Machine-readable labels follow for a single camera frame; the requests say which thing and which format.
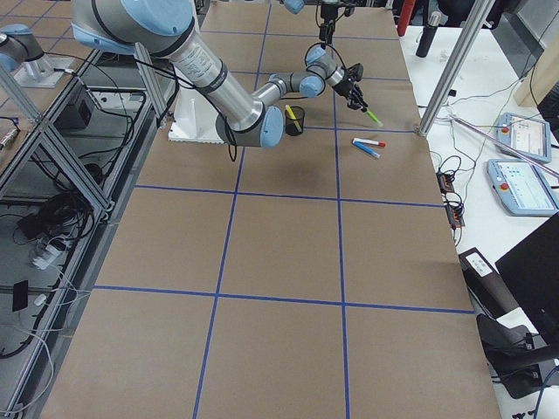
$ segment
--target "black cup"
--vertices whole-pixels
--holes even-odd
[[[291,110],[293,111],[293,116],[287,111],[285,111],[286,115],[286,134],[295,137],[297,135],[303,134],[303,130],[305,129],[305,109],[300,106],[291,106]]]

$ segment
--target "black stand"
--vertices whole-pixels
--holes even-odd
[[[539,391],[543,379],[556,366],[559,344],[546,345],[524,326],[509,329],[483,314],[477,320],[487,360],[507,392],[519,399]],[[552,376],[549,385],[559,385],[559,377]]]

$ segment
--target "device screen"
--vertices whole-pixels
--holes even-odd
[[[519,208],[523,210],[554,210],[556,208],[539,177],[528,163],[507,161],[498,164]]]
[[[511,128],[511,147],[532,155],[545,155],[545,124],[512,116]]]

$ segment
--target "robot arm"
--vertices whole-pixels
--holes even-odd
[[[0,28],[0,65],[13,72],[22,63],[32,79],[41,80],[52,74],[52,64],[43,48],[23,24]]]
[[[141,42],[150,54],[168,58],[196,89],[219,109],[217,132],[231,144],[225,123],[236,145],[274,147],[283,134],[283,113],[273,106],[286,93],[314,97],[331,86],[347,81],[347,74],[333,78],[336,67],[328,55],[307,63],[316,70],[275,74],[249,94],[228,71],[225,63],[194,30],[195,18],[189,0],[74,0],[72,27],[82,44],[106,52],[133,55]]]

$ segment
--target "red cylinder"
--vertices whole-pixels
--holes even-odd
[[[402,6],[402,11],[400,12],[400,19],[398,20],[397,32],[398,36],[402,37],[405,35],[405,30],[408,29],[408,24],[410,24],[411,14],[413,13],[413,7],[416,5],[416,0],[405,0]]]

